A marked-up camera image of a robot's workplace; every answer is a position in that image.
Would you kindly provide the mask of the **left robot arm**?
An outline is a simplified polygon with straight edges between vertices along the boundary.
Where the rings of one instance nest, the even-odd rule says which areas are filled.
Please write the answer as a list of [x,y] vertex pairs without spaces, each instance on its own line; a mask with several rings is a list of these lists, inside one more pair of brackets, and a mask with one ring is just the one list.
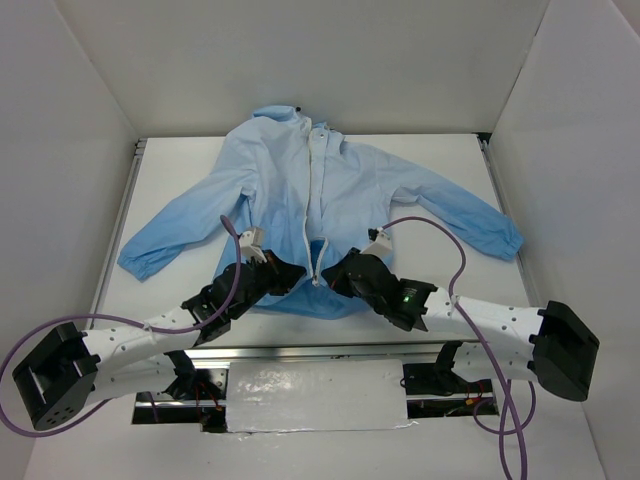
[[261,260],[228,265],[197,295],[147,322],[53,328],[12,372],[33,429],[50,431],[87,405],[128,393],[189,396],[201,377],[187,350],[227,333],[263,297],[288,294],[305,274],[267,250]]

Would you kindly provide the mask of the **light blue zip jacket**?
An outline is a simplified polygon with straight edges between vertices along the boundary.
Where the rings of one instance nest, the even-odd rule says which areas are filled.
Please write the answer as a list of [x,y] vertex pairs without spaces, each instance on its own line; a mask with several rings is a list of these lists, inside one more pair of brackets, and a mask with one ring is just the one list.
[[524,242],[507,216],[438,173],[348,141],[294,107],[269,106],[226,136],[212,171],[139,230],[118,264],[144,281],[234,215],[238,231],[263,229],[264,247],[304,271],[290,293],[266,296],[260,306],[335,320],[364,305],[333,292],[322,271],[364,247],[396,202],[420,205],[494,258],[512,260]]

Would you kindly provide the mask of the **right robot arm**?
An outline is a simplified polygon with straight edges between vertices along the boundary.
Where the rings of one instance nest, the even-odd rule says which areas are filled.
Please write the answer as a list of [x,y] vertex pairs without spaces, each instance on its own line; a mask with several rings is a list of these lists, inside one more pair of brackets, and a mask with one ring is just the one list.
[[513,307],[454,296],[436,285],[399,279],[378,257],[351,250],[322,273],[337,294],[364,301],[395,327],[457,335],[442,348],[437,384],[504,376],[538,383],[574,402],[587,400],[600,342],[566,304]]

